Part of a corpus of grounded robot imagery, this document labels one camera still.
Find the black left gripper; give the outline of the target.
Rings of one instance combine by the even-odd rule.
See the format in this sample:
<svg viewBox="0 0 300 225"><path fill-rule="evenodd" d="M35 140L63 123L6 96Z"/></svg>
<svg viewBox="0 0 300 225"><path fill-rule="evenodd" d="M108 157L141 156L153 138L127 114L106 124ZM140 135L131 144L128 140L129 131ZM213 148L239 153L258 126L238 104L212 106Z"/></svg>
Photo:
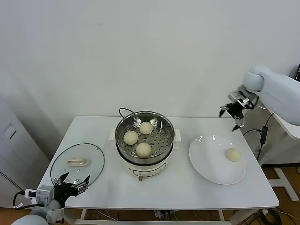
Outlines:
<svg viewBox="0 0 300 225"><path fill-rule="evenodd" d="M87 176L82 182L72 184L65 182L69 172L62 174L59 178L54 179L54 199L67 200L71 196L78 196L88 189L90 176Z"/></svg>

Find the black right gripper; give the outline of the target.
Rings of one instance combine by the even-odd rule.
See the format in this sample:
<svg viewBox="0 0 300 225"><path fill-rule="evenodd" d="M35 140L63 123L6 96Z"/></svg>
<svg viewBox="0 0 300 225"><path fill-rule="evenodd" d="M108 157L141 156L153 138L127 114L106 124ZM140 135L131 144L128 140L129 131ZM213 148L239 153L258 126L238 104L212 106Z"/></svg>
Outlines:
<svg viewBox="0 0 300 225"><path fill-rule="evenodd" d="M223 105L220 107L219 116L221 117L226 111L234 117L235 126L232 131L238 130L244 127L244 114L243 110L253 110L255 104L252 101L236 101L234 103L228 103L227 105Z"/></svg>

